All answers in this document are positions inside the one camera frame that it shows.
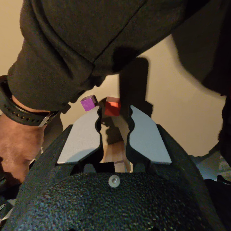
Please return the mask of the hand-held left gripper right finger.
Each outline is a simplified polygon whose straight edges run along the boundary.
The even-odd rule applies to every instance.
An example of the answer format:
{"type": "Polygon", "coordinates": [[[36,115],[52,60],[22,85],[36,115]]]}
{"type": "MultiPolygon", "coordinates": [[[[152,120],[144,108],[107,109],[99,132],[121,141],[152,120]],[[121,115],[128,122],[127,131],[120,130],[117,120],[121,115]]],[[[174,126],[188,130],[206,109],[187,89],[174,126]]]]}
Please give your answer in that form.
{"type": "Polygon", "coordinates": [[[170,165],[172,160],[157,124],[135,106],[129,106],[126,155],[130,162],[170,165]]]}

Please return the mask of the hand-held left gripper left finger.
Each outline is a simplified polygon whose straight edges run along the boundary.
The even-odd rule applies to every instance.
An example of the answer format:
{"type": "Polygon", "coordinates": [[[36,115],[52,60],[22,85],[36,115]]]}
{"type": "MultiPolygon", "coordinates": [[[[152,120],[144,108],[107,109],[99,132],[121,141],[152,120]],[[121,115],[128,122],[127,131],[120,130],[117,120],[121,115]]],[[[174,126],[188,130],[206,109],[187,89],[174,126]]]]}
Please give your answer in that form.
{"type": "Polygon", "coordinates": [[[96,106],[74,122],[57,164],[80,163],[102,147],[101,117],[96,106]]]}

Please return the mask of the plain wooden cube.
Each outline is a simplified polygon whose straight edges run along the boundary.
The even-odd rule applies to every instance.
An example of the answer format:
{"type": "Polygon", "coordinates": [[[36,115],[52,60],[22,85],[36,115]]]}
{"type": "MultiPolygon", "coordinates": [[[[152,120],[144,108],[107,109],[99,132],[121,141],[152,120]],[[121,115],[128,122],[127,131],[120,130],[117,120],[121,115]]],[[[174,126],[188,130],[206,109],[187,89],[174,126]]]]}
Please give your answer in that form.
{"type": "Polygon", "coordinates": [[[125,161],[125,144],[123,141],[113,143],[110,145],[105,145],[104,148],[103,163],[114,162],[120,163],[125,161]]]}

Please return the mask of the purple wooden cube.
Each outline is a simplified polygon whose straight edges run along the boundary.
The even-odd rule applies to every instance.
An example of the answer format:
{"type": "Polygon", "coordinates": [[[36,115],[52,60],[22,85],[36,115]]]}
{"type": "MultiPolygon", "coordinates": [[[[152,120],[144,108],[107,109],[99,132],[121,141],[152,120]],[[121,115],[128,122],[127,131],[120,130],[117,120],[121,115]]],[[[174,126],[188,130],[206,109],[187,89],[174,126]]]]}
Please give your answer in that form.
{"type": "Polygon", "coordinates": [[[92,110],[93,108],[95,108],[98,105],[98,101],[97,101],[97,98],[95,95],[90,95],[90,96],[84,97],[80,101],[80,103],[82,104],[82,106],[86,112],[92,110]]]}

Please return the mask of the red wooden cube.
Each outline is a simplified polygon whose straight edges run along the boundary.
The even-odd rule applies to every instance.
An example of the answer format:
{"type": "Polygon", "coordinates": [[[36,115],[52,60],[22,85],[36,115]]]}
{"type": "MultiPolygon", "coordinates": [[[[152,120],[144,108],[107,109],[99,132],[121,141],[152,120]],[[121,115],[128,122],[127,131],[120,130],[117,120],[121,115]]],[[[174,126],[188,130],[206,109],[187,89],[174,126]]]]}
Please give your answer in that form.
{"type": "Polygon", "coordinates": [[[118,117],[120,115],[121,101],[120,98],[107,97],[105,103],[105,112],[107,116],[118,117]]]}

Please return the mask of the person's right forearm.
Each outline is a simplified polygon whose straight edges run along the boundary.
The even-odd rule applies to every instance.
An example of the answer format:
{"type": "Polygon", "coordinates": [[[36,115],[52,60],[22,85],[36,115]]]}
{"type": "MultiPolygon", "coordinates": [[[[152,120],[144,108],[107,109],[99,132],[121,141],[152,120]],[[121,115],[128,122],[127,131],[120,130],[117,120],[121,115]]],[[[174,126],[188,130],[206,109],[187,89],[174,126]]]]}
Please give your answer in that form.
{"type": "Polygon", "coordinates": [[[7,80],[23,105],[59,111],[169,36],[208,0],[24,0],[7,80]]]}

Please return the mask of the person's right hand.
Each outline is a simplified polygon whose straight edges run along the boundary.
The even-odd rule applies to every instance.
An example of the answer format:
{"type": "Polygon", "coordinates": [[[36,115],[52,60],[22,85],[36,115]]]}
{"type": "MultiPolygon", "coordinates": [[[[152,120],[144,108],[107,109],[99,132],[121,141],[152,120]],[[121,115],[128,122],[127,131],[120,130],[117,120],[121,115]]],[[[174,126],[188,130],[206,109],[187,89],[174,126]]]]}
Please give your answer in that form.
{"type": "Polygon", "coordinates": [[[0,116],[0,168],[9,186],[25,180],[31,161],[41,150],[45,128],[16,123],[5,114],[0,116]]]}

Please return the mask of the black wrist watch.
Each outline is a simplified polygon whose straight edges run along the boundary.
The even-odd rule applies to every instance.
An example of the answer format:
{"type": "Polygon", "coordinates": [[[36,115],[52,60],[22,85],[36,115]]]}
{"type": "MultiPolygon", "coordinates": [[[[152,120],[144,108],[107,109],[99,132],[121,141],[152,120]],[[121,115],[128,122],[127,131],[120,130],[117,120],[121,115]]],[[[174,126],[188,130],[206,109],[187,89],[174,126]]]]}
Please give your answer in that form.
{"type": "Polygon", "coordinates": [[[39,128],[49,124],[59,113],[59,111],[30,112],[17,105],[12,99],[6,75],[0,77],[0,110],[19,124],[39,128]]]}

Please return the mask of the grey cloth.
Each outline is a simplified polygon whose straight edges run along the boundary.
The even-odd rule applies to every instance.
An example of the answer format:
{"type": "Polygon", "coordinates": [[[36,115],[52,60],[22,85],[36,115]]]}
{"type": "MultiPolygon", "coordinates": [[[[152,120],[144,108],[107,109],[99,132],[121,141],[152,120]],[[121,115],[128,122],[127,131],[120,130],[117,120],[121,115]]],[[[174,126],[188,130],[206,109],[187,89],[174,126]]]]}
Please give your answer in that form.
{"type": "Polygon", "coordinates": [[[190,158],[195,163],[204,180],[217,181],[218,175],[221,175],[225,180],[231,181],[231,168],[221,156],[220,151],[210,152],[204,156],[197,157],[190,155],[190,158]]]}

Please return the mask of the person's dark clothing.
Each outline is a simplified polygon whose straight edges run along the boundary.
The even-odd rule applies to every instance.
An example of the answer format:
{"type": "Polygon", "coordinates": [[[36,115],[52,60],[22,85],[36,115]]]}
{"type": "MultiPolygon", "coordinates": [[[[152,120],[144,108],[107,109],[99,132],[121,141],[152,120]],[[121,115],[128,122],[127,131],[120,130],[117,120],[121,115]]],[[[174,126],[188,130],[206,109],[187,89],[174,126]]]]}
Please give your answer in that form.
{"type": "Polygon", "coordinates": [[[226,97],[217,148],[231,166],[231,1],[188,0],[184,22],[172,37],[184,69],[226,97]]]}

